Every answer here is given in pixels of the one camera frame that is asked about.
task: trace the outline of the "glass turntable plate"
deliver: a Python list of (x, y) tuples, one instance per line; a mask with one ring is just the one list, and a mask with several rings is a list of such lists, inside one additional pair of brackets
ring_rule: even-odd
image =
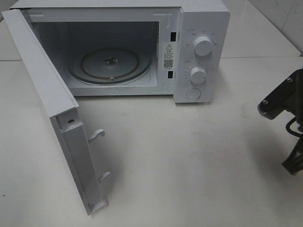
[(84, 82), (115, 84), (141, 76), (151, 62), (152, 58), (145, 53), (113, 47), (76, 55), (68, 70)]

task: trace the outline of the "control knob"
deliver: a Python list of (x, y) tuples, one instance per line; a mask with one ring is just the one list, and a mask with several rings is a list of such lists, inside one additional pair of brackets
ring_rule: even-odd
[(210, 37), (203, 35), (194, 40), (194, 50), (198, 56), (206, 56), (213, 49), (213, 41)]
[(201, 67), (193, 68), (189, 75), (191, 82), (194, 84), (202, 84), (206, 80), (206, 71)]

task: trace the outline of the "qr code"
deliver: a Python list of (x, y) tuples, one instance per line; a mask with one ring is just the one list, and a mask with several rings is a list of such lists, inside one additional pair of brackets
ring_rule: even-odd
[(164, 60), (164, 67), (165, 68), (172, 68), (173, 63), (174, 63), (173, 59)]

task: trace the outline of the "white wall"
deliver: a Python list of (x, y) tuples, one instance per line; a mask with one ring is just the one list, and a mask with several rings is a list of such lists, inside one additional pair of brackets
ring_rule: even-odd
[(250, 0), (303, 55), (303, 0)]
[(0, 12), (6, 11), (11, 7), (17, 0), (0, 0)]

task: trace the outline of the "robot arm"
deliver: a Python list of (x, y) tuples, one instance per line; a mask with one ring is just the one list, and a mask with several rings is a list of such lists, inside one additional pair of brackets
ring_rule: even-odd
[(303, 69), (295, 71), (263, 99), (258, 105), (258, 110), (262, 116), (270, 120), (275, 119), (284, 110), (295, 116), (286, 125), (286, 130), (300, 139), (282, 165), (292, 175), (303, 170), (303, 134), (290, 128), (297, 121), (298, 131), (303, 132)]

